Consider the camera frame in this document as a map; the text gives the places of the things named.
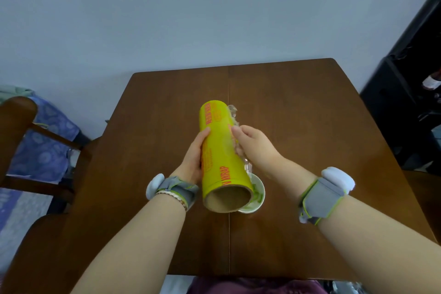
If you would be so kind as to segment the person's right hand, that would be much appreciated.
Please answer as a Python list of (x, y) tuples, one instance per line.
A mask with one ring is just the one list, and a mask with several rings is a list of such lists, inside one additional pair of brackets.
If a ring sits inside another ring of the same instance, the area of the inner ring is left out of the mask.
[(252, 138), (252, 145), (244, 153), (254, 167), (257, 167), (268, 178), (277, 180), (277, 165), (282, 158), (269, 138), (260, 130), (248, 125), (240, 126)]

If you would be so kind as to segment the person's left hand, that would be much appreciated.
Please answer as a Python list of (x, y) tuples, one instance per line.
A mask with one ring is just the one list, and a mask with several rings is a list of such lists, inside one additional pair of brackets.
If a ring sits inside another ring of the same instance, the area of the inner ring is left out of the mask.
[(200, 183), (202, 177), (201, 149), (195, 148), (195, 139), (187, 150), (182, 163), (169, 177), (178, 177), (180, 180), (193, 185)]

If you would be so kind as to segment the yellow cling wrap roll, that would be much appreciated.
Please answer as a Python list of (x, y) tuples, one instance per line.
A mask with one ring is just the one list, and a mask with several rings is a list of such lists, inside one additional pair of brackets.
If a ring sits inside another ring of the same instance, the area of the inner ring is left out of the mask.
[(200, 130), (210, 128), (201, 148), (202, 201), (215, 213), (236, 212), (253, 198), (252, 183), (231, 132), (234, 124), (224, 102), (211, 100), (202, 105)]

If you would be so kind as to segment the person's left forearm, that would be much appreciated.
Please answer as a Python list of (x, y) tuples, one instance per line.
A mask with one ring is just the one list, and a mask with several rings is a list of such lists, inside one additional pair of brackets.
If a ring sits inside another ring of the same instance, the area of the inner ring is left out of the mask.
[(97, 254), (71, 294), (159, 294), (185, 217), (176, 198), (153, 197)]

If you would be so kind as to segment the person's right forearm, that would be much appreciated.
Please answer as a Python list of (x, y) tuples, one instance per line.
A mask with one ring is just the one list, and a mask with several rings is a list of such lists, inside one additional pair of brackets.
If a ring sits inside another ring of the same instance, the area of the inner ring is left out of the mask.
[[(299, 203), (316, 178), (284, 157), (277, 165)], [(348, 194), (316, 226), (372, 294), (441, 294), (441, 246), (366, 203)]]

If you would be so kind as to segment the grey left wrist tracker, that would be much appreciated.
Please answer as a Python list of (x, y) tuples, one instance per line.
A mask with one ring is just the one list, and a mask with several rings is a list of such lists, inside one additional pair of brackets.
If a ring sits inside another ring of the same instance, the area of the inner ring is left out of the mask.
[(163, 174), (157, 174), (146, 188), (146, 198), (150, 201), (158, 194), (170, 195), (176, 198), (187, 212), (195, 203), (198, 192), (198, 185), (183, 181), (178, 176), (165, 178)]

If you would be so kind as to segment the grey wrist tracker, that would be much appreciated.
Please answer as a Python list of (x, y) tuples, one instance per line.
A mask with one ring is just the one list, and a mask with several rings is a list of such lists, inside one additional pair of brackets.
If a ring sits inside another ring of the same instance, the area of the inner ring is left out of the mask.
[(183, 181), (178, 176), (165, 178), (163, 174), (157, 174), (146, 188), (146, 198), (150, 201), (158, 194), (170, 195), (176, 198), (187, 212), (195, 203), (198, 192), (198, 185)]
[(320, 220), (328, 218), (355, 185), (354, 179), (346, 172), (336, 167), (324, 169), (300, 197), (300, 223), (317, 225)]

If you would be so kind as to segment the white and green bowl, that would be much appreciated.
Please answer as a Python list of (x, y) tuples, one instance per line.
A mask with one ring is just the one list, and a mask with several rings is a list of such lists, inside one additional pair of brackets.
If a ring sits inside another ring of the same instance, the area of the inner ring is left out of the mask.
[(239, 213), (243, 214), (251, 214), (256, 212), (259, 208), (261, 208), (266, 196), (266, 191), (262, 180), (253, 173), (248, 173), (248, 175), (252, 185), (252, 197), (247, 205), (238, 210)]

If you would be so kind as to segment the grey right wrist tracker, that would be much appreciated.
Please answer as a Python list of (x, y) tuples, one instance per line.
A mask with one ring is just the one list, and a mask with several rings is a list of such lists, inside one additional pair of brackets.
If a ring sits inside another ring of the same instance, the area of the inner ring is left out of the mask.
[(317, 225), (320, 220), (328, 218), (355, 185), (354, 179), (346, 172), (336, 167), (324, 169), (300, 197), (300, 223)]

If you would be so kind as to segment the maroon trousers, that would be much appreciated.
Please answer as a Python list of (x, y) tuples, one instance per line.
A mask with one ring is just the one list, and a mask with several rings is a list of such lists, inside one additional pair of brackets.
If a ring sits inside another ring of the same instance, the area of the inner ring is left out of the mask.
[(328, 294), (317, 280), (197, 276), (186, 294)]

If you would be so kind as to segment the blue patterned cloth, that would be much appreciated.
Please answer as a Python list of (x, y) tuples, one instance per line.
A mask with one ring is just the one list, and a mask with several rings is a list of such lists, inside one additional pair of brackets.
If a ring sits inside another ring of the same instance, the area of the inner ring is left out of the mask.
[[(29, 97), (38, 109), (34, 122), (42, 128), (73, 141), (79, 127), (51, 102), (35, 91), (10, 85), (0, 85), (0, 104), (16, 96)], [(59, 183), (69, 168), (69, 147), (32, 130), (25, 133), (7, 171), (8, 176), (45, 183)]]

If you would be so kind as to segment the brown wooden chair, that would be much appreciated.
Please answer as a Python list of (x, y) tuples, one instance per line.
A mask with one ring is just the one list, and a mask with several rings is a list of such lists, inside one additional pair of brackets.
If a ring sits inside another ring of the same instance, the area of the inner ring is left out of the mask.
[[(34, 123), (37, 111), (37, 104), (24, 96), (15, 96), (0, 104), (0, 187), (51, 196), (72, 204), (75, 194), (83, 185), (85, 173), (101, 137), (86, 144), (69, 141)], [(7, 174), (28, 131), (55, 141), (56, 145), (80, 151), (79, 168), (74, 169), (72, 185)], [(52, 269), (57, 265), (57, 254), (67, 219), (67, 213), (50, 214), (42, 216), (31, 225), (3, 278), (0, 294), (50, 294), (49, 290), (44, 289), (47, 284), (56, 286), (52, 294), (69, 293), (52, 274)]]

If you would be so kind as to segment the black shelf unit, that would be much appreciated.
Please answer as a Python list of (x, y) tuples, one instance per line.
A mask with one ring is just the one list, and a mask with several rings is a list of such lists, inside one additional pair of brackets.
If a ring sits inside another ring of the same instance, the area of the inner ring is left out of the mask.
[(399, 166), (441, 177), (441, 0), (426, 0), (361, 91)]

